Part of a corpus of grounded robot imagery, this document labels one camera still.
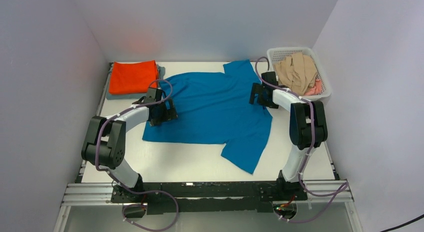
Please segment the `blue t shirt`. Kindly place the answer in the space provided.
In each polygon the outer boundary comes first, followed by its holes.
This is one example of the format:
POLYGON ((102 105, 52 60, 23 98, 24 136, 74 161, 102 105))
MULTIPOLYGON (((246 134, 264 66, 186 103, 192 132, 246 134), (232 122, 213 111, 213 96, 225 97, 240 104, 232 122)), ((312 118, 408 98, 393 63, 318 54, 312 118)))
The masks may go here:
POLYGON ((222 144, 222 157, 252 174, 265 149, 272 125, 268 110, 250 104, 259 79, 248 60, 223 65, 223 72, 187 72, 160 83, 171 95, 177 118, 147 125, 149 142, 222 144))

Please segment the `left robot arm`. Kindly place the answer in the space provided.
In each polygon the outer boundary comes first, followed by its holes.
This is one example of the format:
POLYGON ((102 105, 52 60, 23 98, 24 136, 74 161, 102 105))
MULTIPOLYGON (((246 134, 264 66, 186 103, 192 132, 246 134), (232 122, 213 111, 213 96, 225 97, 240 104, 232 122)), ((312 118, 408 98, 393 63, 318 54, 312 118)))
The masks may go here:
POLYGON ((91 118, 81 157, 98 171, 106 172, 118 188, 124 189, 123 194, 129 201, 137 202, 144 195, 143 179, 125 160, 127 132, 145 122, 154 127, 177 117, 171 95, 150 87, 146 96, 124 111, 91 118))

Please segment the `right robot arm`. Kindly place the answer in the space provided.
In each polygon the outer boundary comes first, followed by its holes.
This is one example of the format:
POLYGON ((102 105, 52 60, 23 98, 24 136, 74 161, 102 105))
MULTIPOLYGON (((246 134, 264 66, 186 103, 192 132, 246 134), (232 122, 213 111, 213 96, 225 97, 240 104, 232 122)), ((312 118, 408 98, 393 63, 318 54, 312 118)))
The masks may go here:
POLYGON ((288 160, 280 171, 275 187, 276 195, 287 200, 304 193, 303 174, 312 153, 328 138, 324 105, 298 96, 287 87, 278 85, 276 73, 269 71, 253 83, 250 104, 289 112, 289 138, 292 148, 288 160))

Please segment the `white plastic basket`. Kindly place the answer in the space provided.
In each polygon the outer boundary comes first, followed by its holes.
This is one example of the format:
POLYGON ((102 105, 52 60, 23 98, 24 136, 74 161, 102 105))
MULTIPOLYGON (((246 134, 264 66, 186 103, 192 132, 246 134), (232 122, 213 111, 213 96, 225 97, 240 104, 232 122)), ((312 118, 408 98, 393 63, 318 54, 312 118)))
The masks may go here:
POLYGON ((322 80, 322 92, 319 95, 312 95, 312 96, 302 96, 306 97, 309 100, 318 100, 321 98, 325 98, 330 96, 331 94, 331 87, 328 80, 328 77, 319 62, 318 56, 312 51, 312 49, 308 47, 278 47, 278 48, 271 48, 267 50, 267 58, 270 61, 270 67, 271 71, 274 71, 273 64, 279 61, 284 60, 287 56, 292 55, 293 53, 301 52, 304 55, 310 56, 316 65, 316 68, 318 70, 318 79, 322 80))

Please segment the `beige t shirt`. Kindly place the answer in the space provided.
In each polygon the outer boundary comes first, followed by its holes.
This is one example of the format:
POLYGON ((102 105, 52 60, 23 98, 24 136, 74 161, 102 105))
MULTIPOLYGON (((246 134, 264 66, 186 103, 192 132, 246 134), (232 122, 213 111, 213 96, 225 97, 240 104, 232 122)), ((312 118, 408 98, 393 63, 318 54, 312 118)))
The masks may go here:
POLYGON ((288 87, 299 96, 304 96, 308 88, 318 79, 315 61, 301 52, 293 53, 284 60, 273 64, 280 85, 288 87))

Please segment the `folded grey t shirt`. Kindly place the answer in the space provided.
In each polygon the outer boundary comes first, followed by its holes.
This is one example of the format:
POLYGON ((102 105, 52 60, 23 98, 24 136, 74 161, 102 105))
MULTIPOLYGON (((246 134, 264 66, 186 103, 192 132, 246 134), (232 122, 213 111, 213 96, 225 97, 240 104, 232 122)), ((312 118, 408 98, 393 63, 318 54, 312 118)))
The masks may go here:
MULTIPOLYGON (((166 73, 166 69, 165 67, 156 66, 158 69, 158 73, 159 73, 159 78, 163 79, 165 73, 166 73)), ((133 93, 133 94, 111 94, 109 92, 110 89, 110 84, 111 84, 111 79, 112 79, 112 70, 109 71, 109 79, 107 82, 107 86, 106 86, 106 95, 105 98, 107 100, 124 100, 124 99, 140 99, 143 96, 146 96, 146 93, 133 93)))

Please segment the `folded orange t shirt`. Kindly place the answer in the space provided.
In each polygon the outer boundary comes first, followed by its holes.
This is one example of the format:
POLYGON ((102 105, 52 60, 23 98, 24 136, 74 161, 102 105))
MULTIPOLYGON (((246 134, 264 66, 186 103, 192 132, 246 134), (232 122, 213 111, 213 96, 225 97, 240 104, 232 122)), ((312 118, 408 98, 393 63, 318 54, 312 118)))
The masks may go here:
POLYGON ((156 87, 159 71, 154 60, 138 63, 113 64, 108 92, 112 95, 146 93, 156 87))

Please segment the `pink t shirt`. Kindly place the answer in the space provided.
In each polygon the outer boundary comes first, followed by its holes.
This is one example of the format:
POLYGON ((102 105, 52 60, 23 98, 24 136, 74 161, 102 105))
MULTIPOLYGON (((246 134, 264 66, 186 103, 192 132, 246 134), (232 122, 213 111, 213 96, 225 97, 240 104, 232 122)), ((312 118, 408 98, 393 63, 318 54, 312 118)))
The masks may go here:
POLYGON ((316 79, 314 86, 307 89, 304 96, 319 95, 323 90, 323 83, 321 79, 316 79))

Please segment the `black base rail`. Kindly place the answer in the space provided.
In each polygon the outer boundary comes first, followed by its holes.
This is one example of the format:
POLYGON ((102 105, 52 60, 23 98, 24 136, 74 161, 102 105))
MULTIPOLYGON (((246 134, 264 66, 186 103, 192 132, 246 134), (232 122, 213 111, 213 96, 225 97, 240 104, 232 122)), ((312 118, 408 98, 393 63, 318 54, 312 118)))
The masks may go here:
POLYGON ((148 215, 175 212, 256 211, 271 213, 271 204, 306 201, 307 193, 297 183, 275 181, 239 182, 145 182, 149 194, 134 195, 122 187, 113 187, 114 204, 147 205, 148 215))

